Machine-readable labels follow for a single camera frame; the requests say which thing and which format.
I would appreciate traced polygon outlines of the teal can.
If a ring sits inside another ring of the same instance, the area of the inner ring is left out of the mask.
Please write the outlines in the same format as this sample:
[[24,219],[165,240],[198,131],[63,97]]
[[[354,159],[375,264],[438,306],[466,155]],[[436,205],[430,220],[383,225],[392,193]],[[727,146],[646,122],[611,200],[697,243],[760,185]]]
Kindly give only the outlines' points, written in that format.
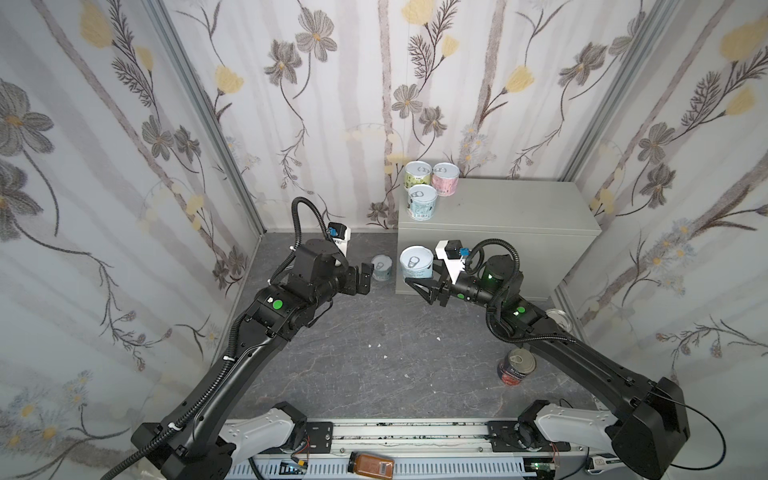
[[435,212],[438,194],[434,187],[417,184],[408,190],[407,208],[409,215],[416,221],[428,221]]
[[379,254],[372,258],[373,279],[378,282],[385,282],[391,278],[393,269],[393,260],[388,255]]
[[405,248],[399,257],[403,278],[425,279],[433,276],[433,252],[424,246]]

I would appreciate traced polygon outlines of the green label can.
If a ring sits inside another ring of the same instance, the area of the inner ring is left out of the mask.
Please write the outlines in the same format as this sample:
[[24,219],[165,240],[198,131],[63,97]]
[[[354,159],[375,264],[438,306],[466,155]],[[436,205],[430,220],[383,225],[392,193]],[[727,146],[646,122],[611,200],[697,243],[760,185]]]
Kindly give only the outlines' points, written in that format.
[[405,165],[404,187],[409,190],[415,185],[430,185],[432,166],[421,160],[410,161]]

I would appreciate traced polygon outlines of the pink label can front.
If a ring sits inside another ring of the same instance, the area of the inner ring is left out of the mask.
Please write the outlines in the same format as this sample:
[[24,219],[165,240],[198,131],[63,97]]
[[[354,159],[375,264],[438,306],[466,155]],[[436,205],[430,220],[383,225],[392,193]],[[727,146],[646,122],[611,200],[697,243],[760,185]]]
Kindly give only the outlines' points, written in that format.
[[432,168],[432,186],[441,197],[452,196],[458,186],[460,169],[453,163],[440,162]]

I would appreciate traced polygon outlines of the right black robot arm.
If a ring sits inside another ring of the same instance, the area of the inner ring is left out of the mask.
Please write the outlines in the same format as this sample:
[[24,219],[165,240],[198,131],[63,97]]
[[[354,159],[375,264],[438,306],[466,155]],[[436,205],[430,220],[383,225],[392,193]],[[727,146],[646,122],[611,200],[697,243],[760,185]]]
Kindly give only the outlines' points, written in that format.
[[411,246],[400,254],[399,266],[425,301],[446,305],[458,299],[482,307],[495,338],[545,359],[610,413],[600,421],[539,401],[520,419],[541,439],[605,449],[646,479],[660,479],[671,467],[690,437],[682,389],[667,377],[654,381],[623,367],[527,301],[520,293],[520,257],[509,242],[486,239],[472,249],[458,240],[443,240],[434,249]]

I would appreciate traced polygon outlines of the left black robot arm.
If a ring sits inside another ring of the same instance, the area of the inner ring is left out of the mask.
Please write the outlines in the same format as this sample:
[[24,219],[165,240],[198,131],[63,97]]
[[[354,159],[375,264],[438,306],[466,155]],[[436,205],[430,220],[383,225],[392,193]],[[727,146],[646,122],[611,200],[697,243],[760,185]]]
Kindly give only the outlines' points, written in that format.
[[235,462],[236,444],[221,430],[237,402],[269,361],[303,328],[327,312],[338,294],[366,295],[373,267],[349,264],[323,225],[319,238],[303,240],[298,209],[312,201],[291,203],[294,245],[267,287],[231,324],[224,352],[203,379],[158,423],[143,423],[131,441],[136,452],[105,473],[114,479],[147,459],[167,479],[223,479]]

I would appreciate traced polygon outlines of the grey metal cabinet box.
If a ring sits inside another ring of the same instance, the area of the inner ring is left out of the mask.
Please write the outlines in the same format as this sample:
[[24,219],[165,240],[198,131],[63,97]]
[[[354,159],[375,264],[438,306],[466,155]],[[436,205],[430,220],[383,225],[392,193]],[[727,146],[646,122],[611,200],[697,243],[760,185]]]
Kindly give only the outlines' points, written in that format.
[[466,248],[488,238],[509,242],[521,259],[522,296],[531,301],[549,298],[602,233],[573,183],[478,178],[461,178],[427,221],[411,218],[402,193],[397,231],[398,253],[411,246],[432,250],[441,240]]

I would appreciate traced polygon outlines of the blue label can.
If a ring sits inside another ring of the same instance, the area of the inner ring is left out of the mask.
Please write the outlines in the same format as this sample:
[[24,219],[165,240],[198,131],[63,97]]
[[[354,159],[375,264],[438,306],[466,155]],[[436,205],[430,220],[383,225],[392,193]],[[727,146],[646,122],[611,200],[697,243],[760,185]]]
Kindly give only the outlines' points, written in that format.
[[571,321],[568,314],[560,309],[552,308],[547,309],[546,314],[549,318],[555,321],[555,323],[563,330],[567,331],[568,333],[573,332],[573,322]]

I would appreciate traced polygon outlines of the red dark label can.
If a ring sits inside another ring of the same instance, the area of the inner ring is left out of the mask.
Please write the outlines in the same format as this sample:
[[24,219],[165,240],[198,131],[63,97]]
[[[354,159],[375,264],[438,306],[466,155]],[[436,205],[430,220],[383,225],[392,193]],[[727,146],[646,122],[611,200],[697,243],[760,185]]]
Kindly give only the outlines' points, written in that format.
[[497,375],[508,386],[519,385],[536,369],[535,357],[526,349],[510,350],[498,363]]

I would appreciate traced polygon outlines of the orange brown bottle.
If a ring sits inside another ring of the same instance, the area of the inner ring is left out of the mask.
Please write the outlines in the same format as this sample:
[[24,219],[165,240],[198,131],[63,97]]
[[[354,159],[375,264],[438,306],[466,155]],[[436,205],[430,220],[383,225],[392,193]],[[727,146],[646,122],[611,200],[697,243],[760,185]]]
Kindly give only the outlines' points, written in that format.
[[395,461],[369,453],[352,452],[347,464],[349,473],[372,479],[392,480]]

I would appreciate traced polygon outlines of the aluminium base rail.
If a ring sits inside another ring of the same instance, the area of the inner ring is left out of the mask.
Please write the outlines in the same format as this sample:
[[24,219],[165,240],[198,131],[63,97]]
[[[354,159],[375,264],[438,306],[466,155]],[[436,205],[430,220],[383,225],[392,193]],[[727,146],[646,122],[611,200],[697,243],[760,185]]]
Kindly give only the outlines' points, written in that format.
[[353,479],[353,454],[390,459],[396,479],[590,479],[594,448],[556,444],[525,451],[497,435],[509,419],[312,419],[299,453],[238,460],[230,479]]

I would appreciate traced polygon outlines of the white handled tool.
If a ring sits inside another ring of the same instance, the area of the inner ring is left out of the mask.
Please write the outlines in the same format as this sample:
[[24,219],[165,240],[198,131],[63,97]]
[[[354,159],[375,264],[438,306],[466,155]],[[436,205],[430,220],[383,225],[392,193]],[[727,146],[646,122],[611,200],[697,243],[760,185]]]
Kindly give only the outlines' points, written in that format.
[[600,475],[608,470],[623,467],[624,463],[615,456],[593,455],[586,463],[585,471],[589,475]]

